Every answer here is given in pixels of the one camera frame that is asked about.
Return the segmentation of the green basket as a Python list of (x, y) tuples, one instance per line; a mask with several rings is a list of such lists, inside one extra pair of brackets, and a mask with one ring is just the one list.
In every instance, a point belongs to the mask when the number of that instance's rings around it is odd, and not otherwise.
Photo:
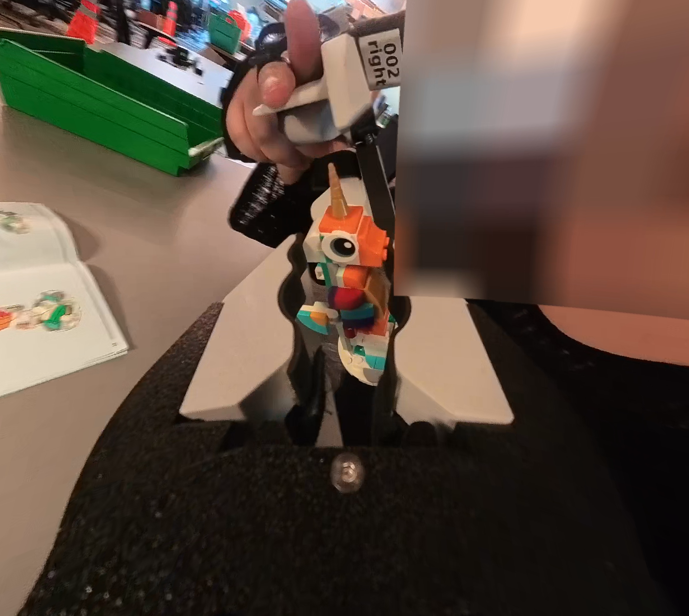
[(228, 15), (211, 14), (208, 31), (212, 46), (230, 55), (238, 52), (242, 30), (233, 18)]

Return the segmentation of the long green storage crate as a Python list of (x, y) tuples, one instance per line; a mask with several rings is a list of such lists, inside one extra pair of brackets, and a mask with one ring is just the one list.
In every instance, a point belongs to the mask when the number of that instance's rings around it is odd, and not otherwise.
[(1, 91), (14, 110), (176, 177), (222, 144), (220, 108), (81, 39), (2, 28)]

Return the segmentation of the person's right hand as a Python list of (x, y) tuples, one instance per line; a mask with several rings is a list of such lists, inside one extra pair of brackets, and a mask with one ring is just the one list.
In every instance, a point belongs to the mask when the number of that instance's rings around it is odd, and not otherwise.
[(349, 146), (342, 140), (296, 146), (280, 131), (276, 115), (254, 115), (255, 108), (261, 104), (280, 107), (296, 87), (323, 74), (320, 27), (309, 3), (289, 0), (283, 22), (287, 35), (286, 60), (248, 72), (229, 103), (225, 125), (229, 138), (242, 155), (258, 163), (275, 165), (281, 181), (291, 185), (315, 159), (349, 150)]

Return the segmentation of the orange lego seahorse model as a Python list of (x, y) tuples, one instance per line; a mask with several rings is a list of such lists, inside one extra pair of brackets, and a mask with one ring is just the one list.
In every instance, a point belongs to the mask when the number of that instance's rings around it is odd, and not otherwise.
[(312, 207), (313, 222), (303, 243), (309, 273), (325, 297), (303, 305), (297, 320), (323, 336), (335, 329), (342, 366), (374, 387), (386, 367), (395, 328), (384, 270), (391, 239), (374, 223), (361, 179), (342, 179), (333, 163), (328, 179), (329, 188)]

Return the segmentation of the open instruction booklet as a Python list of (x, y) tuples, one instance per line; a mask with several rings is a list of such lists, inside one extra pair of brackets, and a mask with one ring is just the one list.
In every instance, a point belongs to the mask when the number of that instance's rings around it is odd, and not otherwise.
[(1, 396), (110, 361), (129, 345), (69, 227), (1, 203)]

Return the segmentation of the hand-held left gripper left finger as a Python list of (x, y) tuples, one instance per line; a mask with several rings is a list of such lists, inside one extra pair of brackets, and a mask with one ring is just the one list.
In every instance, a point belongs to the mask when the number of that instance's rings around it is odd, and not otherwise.
[(309, 353), (297, 326), (305, 304), (303, 240), (289, 236), (225, 297), (181, 416), (277, 422), (293, 443), (315, 444), (324, 415), (324, 356)]

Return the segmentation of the person's torso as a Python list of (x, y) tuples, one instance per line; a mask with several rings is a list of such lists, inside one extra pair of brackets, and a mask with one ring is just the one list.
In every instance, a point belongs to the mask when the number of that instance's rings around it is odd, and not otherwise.
[(535, 305), (470, 300), (586, 423), (669, 614), (688, 614), (688, 368), (575, 340)]

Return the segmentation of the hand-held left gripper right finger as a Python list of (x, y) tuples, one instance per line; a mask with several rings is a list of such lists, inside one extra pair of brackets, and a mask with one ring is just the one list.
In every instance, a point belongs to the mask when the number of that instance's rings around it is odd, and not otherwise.
[(439, 439), (457, 424), (510, 425), (515, 416), (466, 300), (393, 297), (397, 322), (374, 389), (373, 445), (394, 445), (417, 422)]

